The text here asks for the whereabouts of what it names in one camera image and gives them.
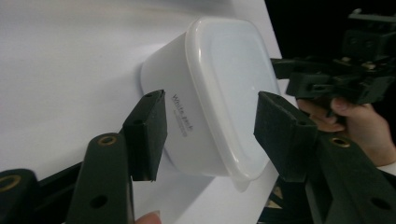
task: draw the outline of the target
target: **white lid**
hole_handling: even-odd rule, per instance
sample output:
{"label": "white lid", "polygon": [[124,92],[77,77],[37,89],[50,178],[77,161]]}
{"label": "white lid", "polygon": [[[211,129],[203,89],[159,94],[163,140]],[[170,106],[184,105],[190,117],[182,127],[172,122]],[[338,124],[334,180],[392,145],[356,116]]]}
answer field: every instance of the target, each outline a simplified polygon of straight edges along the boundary
{"label": "white lid", "polygon": [[269,161],[253,134],[258,92],[279,94],[260,33],[248,21],[201,18],[186,33],[186,55],[230,177],[256,179]]}

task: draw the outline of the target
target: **plastic container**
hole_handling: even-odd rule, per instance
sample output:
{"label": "plastic container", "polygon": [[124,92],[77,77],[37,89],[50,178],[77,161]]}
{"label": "plastic container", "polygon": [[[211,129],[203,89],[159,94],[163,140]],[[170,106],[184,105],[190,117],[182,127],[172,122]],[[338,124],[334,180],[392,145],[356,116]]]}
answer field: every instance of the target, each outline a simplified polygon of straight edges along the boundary
{"label": "plastic container", "polygon": [[165,149],[180,171],[244,183],[261,175],[269,159],[253,135],[258,92],[279,89],[252,23],[195,21],[147,58],[141,84],[166,92]]}

